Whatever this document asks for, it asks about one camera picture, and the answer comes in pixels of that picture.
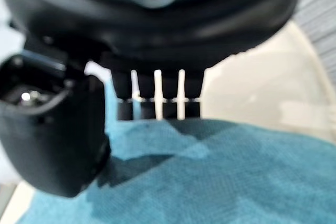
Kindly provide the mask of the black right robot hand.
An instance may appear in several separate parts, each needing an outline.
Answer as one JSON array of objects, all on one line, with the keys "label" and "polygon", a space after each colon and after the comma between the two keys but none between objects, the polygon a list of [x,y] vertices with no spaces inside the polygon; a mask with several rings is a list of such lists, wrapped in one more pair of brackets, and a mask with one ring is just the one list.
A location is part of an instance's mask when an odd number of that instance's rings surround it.
[{"label": "black right robot hand", "polygon": [[117,117],[133,119],[131,72],[155,117],[154,72],[163,75],[165,118],[175,118],[177,78],[186,73],[187,117],[199,117],[204,71],[277,33],[298,0],[4,0],[10,26],[25,36],[1,63],[1,142],[19,176],[38,190],[74,197],[104,169],[104,84],[108,69]]}]

